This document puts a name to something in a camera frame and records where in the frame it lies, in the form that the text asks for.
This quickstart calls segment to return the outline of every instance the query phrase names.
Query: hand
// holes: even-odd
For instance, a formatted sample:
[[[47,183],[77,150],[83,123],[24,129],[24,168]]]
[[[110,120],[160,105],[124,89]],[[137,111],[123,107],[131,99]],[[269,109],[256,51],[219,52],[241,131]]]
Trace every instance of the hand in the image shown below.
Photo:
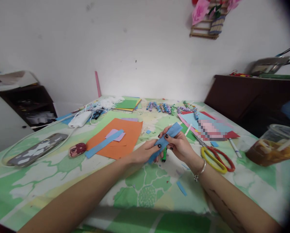
[[[153,139],[150,141],[145,142],[143,145],[141,145],[139,148],[137,148],[135,151],[130,153],[125,158],[129,159],[133,164],[144,164],[146,163],[150,156],[159,151],[161,148],[161,145],[158,144],[155,146],[157,139]],[[154,160],[154,162],[158,162],[159,156]]]
[[[158,137],[161,138],[170,128],[171,126],[166,127]],[[197,154],[192,149],[191,145],[189,144],[185,134],[183,132],[179,132],[174,138],[170,137],[169,135],[165,135],[164,137],[167,142],[167,148],[172,150],[173,153],[179,158],[181,161],[189,164],[190,160],[195,158]]]

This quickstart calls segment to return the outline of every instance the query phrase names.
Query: dark furniture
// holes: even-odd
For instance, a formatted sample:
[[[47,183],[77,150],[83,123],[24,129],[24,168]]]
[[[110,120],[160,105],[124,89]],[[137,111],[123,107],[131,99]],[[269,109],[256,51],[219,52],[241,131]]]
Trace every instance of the dark furniture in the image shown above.
[[[50,111],[57,117],[53,101],[44,86],[30,85],[0,92],[0,97],[30,126],[42,126],[46,123],[31,124],[27,116],[42,111]],[[20,105],[19,100],[32,100],[33,104]]]
[[[290,100],[290,80],[215,75],[205,103],[256,137],[270,124],[290,126],[281,107]]]

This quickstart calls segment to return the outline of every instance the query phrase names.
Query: smartphone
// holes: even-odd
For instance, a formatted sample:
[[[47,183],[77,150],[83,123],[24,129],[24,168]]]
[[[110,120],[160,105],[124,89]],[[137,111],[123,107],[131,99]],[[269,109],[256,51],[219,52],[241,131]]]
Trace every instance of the smartphone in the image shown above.
[[[27,167],[63,142],[67,134],[55,133],[7,162],[8,166]]]

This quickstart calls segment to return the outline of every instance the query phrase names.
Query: orange paper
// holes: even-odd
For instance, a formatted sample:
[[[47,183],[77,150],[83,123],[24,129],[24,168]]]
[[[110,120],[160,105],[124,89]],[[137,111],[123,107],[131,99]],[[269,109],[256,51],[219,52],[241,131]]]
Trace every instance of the orange paper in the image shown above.
[[[91,150],[93,147],[104,141],[105,136],[112,129],[123,129],[126,134],[120,142],[112,141],[97,153],[108,158],[116,160],[120,159],[133,151],[141,133],[142,126],[143,122],[126,121],[115,118],[87,142],[87,150]]]

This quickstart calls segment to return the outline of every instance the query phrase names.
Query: white cabinet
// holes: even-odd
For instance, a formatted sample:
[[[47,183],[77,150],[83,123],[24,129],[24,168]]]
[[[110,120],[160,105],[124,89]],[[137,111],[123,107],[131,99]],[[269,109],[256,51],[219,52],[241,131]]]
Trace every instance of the white cabinet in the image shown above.
[[[29,125],[0,97],[0,152],[33,132]]]

